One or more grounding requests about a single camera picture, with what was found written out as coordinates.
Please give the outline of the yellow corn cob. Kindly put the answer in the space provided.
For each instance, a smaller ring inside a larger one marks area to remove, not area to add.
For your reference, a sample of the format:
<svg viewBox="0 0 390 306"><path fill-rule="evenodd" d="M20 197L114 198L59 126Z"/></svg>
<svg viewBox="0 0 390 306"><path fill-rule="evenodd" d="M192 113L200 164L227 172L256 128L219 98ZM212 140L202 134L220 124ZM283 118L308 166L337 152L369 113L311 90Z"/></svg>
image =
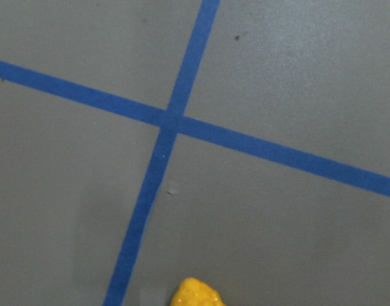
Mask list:
<svg viewBox="0 0 390 306"><path fill-rule="evenodd" d="M170 305L225 306L225 303L222 301L220 294L207 283L189 277L180 283Z"/></svg>

